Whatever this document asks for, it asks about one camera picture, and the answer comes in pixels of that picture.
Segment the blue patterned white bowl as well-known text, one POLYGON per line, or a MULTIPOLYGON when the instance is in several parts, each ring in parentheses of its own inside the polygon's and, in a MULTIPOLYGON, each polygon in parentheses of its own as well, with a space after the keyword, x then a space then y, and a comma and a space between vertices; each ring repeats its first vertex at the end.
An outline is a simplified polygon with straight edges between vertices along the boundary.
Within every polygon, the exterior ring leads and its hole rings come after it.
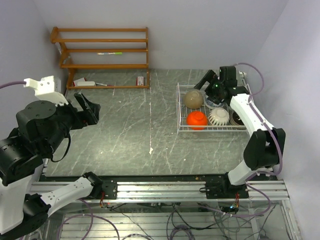
POLYGON ((204 100, 204 105, 207 106, 209 109, 214 109, 214 108, 224 108, 225 106, 225 103, 224 102, 221 102, 219 104, 216 104, 214 102, 212 102, 211 100, 209 100, 209 98, 207 97, 205 100, 204 100))

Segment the beige grey bowl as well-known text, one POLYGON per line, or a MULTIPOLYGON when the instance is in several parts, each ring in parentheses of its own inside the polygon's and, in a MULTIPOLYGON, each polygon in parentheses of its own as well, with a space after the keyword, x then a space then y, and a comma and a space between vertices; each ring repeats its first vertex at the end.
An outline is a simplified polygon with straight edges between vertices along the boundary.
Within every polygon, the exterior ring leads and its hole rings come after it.
POLYGON ((183 97, 183 103, 187 108, 199 109, 203 103, 203 94, 198 90, 188 91, 183 97))

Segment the blue striped white bowl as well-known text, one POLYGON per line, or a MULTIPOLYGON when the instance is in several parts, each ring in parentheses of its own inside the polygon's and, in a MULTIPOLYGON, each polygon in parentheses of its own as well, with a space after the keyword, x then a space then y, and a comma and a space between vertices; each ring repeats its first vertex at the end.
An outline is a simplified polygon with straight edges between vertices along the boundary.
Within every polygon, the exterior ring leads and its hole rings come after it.
POLYGON ((221 107, 212 109, 208 115, 208 121, 213 126, 226 126, 230 120, 227 110, 221 107))

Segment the orange bowl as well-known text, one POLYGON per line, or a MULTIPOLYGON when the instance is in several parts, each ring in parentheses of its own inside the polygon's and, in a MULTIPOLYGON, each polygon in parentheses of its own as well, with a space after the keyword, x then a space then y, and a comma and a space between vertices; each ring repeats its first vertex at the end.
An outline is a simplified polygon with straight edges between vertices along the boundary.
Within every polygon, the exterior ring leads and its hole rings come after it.
POLYGON ((186 117, 186 123, 192 130, 204 130, 208 125, 206 115, 201 111, 192 111, 186 117))

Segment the brown bowl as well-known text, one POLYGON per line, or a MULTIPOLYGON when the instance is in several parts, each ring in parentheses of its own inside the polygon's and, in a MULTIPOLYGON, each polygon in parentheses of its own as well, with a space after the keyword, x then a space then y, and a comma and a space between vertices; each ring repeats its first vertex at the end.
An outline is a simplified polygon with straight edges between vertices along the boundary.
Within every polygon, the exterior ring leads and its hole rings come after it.
POLYGON ((239 117, 239 115, 235 112, 232 111, 230 113, 230 124, 233 126, 244 126, 243 121, 241 120, 241 118, 239 117))

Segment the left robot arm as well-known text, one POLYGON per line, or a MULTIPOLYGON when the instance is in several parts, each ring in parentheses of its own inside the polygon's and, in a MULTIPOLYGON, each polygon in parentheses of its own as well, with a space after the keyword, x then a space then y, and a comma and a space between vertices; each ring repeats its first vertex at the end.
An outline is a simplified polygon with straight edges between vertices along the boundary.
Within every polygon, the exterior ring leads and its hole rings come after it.
POLYGON ((83 94, 71 102, 55 104, 37 100, 16 114, 17 128, 0 142, 0 237, 21 238, 42 226, 57 210, 82 198, 96 199, 104 194, 115 198, 113 186, 92 172, 76 181, 43 194, 30 194, 30 184, 38 167, 53 155, 70 131, 96 125, 100 105, 83 94))

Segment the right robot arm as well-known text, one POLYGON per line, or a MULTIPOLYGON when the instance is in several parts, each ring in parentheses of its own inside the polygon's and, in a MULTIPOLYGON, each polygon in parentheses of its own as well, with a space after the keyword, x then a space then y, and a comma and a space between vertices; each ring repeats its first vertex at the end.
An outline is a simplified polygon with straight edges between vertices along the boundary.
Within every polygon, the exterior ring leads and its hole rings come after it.
POLYGON ((208 83, 205 94, 215 105, 228 104, 239 116, 248 134, 249 141, 243 152, 243 160, 231 171, 217 174, 206 182, 200 192, 207 199, 241 197, 247 198, 245 184, 258 174, 276 175, 269 168, 283 167, 283 151, 286 133, 275 128, 259 111, 253 101, 254 94, 245 86, 238 85, 236 66, 221 66, 219 73, 208 70, 194 86, 200 90, 208 83))

